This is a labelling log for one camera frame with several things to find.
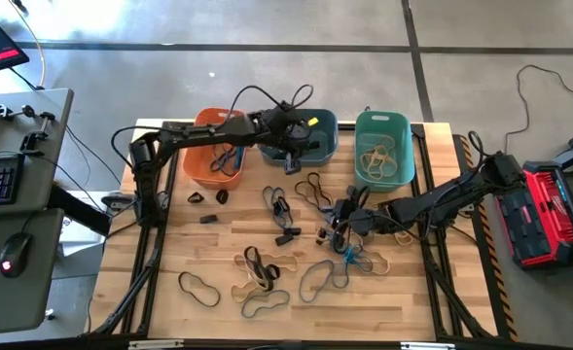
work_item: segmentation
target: computer mouse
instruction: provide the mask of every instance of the computer mouse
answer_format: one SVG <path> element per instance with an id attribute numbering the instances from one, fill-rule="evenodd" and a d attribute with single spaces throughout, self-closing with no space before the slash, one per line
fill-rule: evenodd
<path id="1" fill-rule="evenodd" d="M 12 234 L 5 241 L 0 257 L 1 273 L 5 277 L 16 278 L 26 267 L 29 246 L 33 236 L 26 232 Z"/>

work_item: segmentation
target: gray desk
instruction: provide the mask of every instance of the gray desk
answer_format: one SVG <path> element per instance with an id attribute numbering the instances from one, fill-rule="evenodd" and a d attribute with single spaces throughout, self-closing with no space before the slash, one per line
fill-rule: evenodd
<path id="1" fill-rule="evenodd" d="M 49 138 L 38 142 L 37 148 L 44 152 L 44 158 L 57 162 L 73 96 L 74 92 L 68 88 L 5 93 L 0 94 L 0 104 L 6 105 L 14 112 L 19 111 L 22 105 L 28 104 L 38 114 L 51 112 L 56 116 L 46 131 Z M 24 135 L 39 130 L 42 123 L 44 120 L 41 118 L 30 119 L 25 116 L 16 117 L 13 122 L 0 120 L 0 151 L 18 152 Z M 45 208 L 51 195 L 51 186 L 42 184 L 51 184 L 55 171 L 54 165 L 47 161 L 27 157 L 16 203 L 0 205 L 0 214 L 29 213 Z"/>
<path id="2" fill-rule="evenodd" d="M 47 128 L 49 138 L 38 142 L 37 148 L 44 152 L 45 158 L 57 162 L 72 97 L 70 89 L 8 93 L 0 94 L 0 104 L 13 111 L 28 104 L 36 113 L 50 112 L 56 116 Z M 31 120 L 25 116 L 16 117 L 12 122 L 0 120 L 0 151 L 19 151 L 24 135 L 39 130 L 43 122 L 40 118 Z M 26 157 L 17 202 L 0 205 L 0 252 L 5 240 L 20 232 L 31 213 L 47 208 L 35 215 L 26 230 L 34 236 L 26 270 L 17 278 L 3 277 L 0 272 L 0 333 L 33 329 L 44 320 L 64 216 L 103 234 L 109 230 L 106 215 L 53 185 L 55 171 L 55 166 L 44 160 Z"/>
<path id="3" fill-rule="evenodd" d="M 0 221 L 0 252 L 5 240 L 20 232 L 27 217 L 16 215 Z M 0 272 L 0 332 L 34 329 L 44 320 L 62 221 L 61 209 L 33 217 L 25 230 L 33 234 L 26 269 L 18 278 L 6 278 Z"/>

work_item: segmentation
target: plastic basket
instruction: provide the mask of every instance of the plastic basket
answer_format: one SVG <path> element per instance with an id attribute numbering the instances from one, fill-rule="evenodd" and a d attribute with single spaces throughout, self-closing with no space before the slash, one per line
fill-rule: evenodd
<path id="1" fill-rule="evenodd" d="M 300 161 L 302 166 L 323 166 L 329 162 L 338 149 L 338 119 L 323 109 L 300 109 L 297 115 L 305 118 L 316 117 L 318 123 L 310 128 L 310 142 L 318 141 L 319 148 L 310 150 Z M 282 166 L 284 158 L 281 152 L 267 146 L 258 146 L 263 160 L 270 165 Z"/>
<path id="2" fill-rule="evenodd" d="M 385 136 L 390 136 L 394 140 L 393 147 L 389 147 L 390 142 Z M 382 176 L 380 179 L 371 176 L 361 161 L 362 155 L 366 152 L 370 154 L 371 149 L 378 144 L 387 146 L 388 155 L 396 160 L 394 167 L 396 172 L 391 176 Z M 394 165 L 386 162 L 383 166 L 389 174 Z M 371 192 L 388 193 L 411 181 L 414 174 L 412 129 L 407 118 L 393 112 L 367 111 L 360 114 L 355 123 L 356 185 L 360 188 L 368 186 Z"/>
<path id="3" fill-rule="evenodd" d="M 228 115 L 227 109 L 206 108 L 199 112 L 194 125 L 206 125 L 209 123 L 223 123 Z M 240 111 L 233 111 L 234 116 L 243 116 Z M 222 145 L 216 145 L 217 155 L 222 153 Z M 182 168 L 189 178 L 200 184 L 202 187 L 210 190 L 234 190 L 240 184 L 243 163 L 245 161 L 245 150 L 240 162 L 240 168 L 232 177 L 221 171 L 211 171 L 210 164 L 215 160 L 213 155 L 213 146 L 200 146 L 187 149 L 185 158 L 182 162 Z"/>

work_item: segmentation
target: desk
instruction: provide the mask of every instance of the desk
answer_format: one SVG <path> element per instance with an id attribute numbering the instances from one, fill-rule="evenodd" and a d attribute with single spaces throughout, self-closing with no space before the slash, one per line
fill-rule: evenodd
<path id="1" fill-rule="evenodd" d="M 137 124 L 160 126 L 163 120 L 139 120 Z M 424 126 L 435 184 L 457 176 L 459 168 L 450 127 L 447 123 L 428 123 Z M 142 132 L 135 132 L 138 137 Z M 353 133 L 340 133 L 340 147 L 331 162 L 321 168 L 305 168 L 300 174 L 286 176 L 280 167 L 270 167 L 262 161 L 257 148 L 245 156 L 240 187 L 230 192 L 230 199 L 220 205 L 215 191 L 201 188 L 186 177 L 182 170 L 181 152 L 177 166 L 172 206 L 165 235 L 160 275 L 149 328 L 150 338 L 221 338 L 221 339 L 307 339 L 307 340 L 432 340 L 434 330 L 427 296 L 422 255 L 417 243 L 399 246 L 391 235 L 375 235 L 368 248 L 377 250 L 390 261 L 386 276 L 363 275 L 352 269 L 350 285 L 345 290 L 323 291 L 314 303 L 303 303 L 297 295 L 305 270 L 324 259 L 339 261 L 327 245 L 314 243 L 315 232 L 323 226 L 322 219 L 309 204 L 294 191 L 294 185 L 305 179 L 309 171 L 321 174 L 323 189 L 333 198 L 345 197 L 348 184 L 353 183 Z M 416 168 L 423 185 L 420 154 L 416 154 Z M 266 185 L 281 186 L 293 210 L 297 227 L 303 233 L 294 241 L 276 247 L 274 238 L 280 230 L 273 223 L 260 192 Z M 134 183 L 128 169 L 122 191 L 131 193 Z M 187 197 L 200 192 L 206 200 L 190 204 Z M 369 205 L 400 196 L 411 196 L 409 185 L 393 193 L 374 193 Z M 217 214 L 219 223 L 200 225 L 198 218 Z M 112 229 L 134 220 L 132 213 L 124 213 L 112 224 Z M 473 234 L 468 220 L 459 218 L 456 225 Z M 138 227 L 112 237 L 106 246 L 98 275 L 90 314 L 94 327 L 99 326 L 124 295 L 132 270 L 137 246 Z M 285 272 L 276 282 L 276 289 L 291 294 L 290 304 L 269 311 L 261 311 L 252 320 L 240 315 L 239 303 L 230 296 L 232 284 L 246 281 L 244 272 L 233 265 L 233 255 L 254 245 L 261 254 L 294 255 L 300 263 L 296 273 Z M 455 290 L 470 311 L 491 333 L 496 333 L 488 291 L 483 277 L 479 251 L 473 243 L 448 230 L 448 253 Z M 178 287 L 177 277 L 183 271 L 200 276 L 215 286 L 222 295 L 219 305 L 205 308 Z M 319 279 L 310 281 L 319 285 Z M 449 325 L 448 304 L 440 297 L 440 305 Z M 138 305 L 143 295 L 138 298 Z M 138 324 L 141 307 L 137 307 L 132 330 Z"/>
<path id="2" fill-rule="evenodd" d="M 37 144 L 44 157 L 57 162 L 61 142 L 70 115 L 73 92 L 70 89 L 41 90 L 0 94 L 0 104 L 19 111 L 24 104 L 36 113 L 50 112 L 56 116 L 46 132 L 49 138 Z M 0 120 L 0 151 L 17 152 L 22 137 L 39 130 L 43 120 L 25 116 L 12 122 Z M 44 160 L 27 157 L 24 161 L 16 203 L 0 205 L 0 252 L 5 240 L 20 232 L 34 211 L 47 210 L 34 216 L 26 229 L 33 235 L 28 265 L 21 276 L 5 278 L 0 272 L 0 332 L 34 329 L 44 320 L 53 273 L 54 257 L 64 216 L 105 234 L 109 217 L 93 210 L 79 199 L 53 185 L 56 169 Z"/>

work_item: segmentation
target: orange basket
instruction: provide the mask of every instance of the orange basket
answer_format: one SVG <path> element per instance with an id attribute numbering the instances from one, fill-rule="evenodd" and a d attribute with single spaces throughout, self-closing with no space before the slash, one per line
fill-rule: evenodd
<path id="1" fill-rule="evenodd" d="M 199 112 L 194 125 L 206 125 L 209 123 L 220 124 L 223 123 L 228 115 L 228 109 L 223 108 L 206 108 Z M 232 117 L 243 116 L 241 111 L 232 111 Z M 217 156 L 222 154 L 224 151 L 222 146 L 226 149 L 231 147 L 230 145 L 218 144 L 215 152 Z M 241 173 L 243 169 L 243 162 L 245 161 L 245 150 L 243 149 L 243 156 L 240 161 L 240 168 L 234 172 L 232 177 L 224 174 L 222 171 L 212 171 L 211 164 L 215 160 L 215 155 L 213 154 L 213 146 L 200 146 L 192 147 L 187 149 L 187 153 L 182 162 L 182 168 L 193 181 L 200 184 L 202 187 L 209 190 L 234 190 L 240 184 Z M 232 167 L 230 164 L 233 163 L 229 161 L 226 166 L 228 168 Z"/>

